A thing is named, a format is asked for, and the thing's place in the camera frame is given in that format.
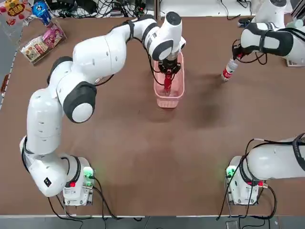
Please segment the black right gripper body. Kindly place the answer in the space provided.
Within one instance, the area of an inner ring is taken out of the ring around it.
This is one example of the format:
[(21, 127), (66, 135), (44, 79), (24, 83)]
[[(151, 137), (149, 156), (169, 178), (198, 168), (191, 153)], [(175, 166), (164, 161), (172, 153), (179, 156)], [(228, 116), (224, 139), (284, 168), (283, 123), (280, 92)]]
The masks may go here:
[(244, 57), (244, 50), (241, 45), (233, 45), (233, 59), (241, 60)]

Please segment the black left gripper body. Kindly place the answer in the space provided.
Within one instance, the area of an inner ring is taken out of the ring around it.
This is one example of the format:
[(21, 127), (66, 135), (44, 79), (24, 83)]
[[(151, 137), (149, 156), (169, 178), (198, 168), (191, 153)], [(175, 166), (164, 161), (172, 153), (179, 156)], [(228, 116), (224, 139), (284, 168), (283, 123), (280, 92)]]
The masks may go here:
[(178, 59), (168, 60), (164, 59), (159, 61), (159, 69), (180, 69), (181, 63), (178, 62)]

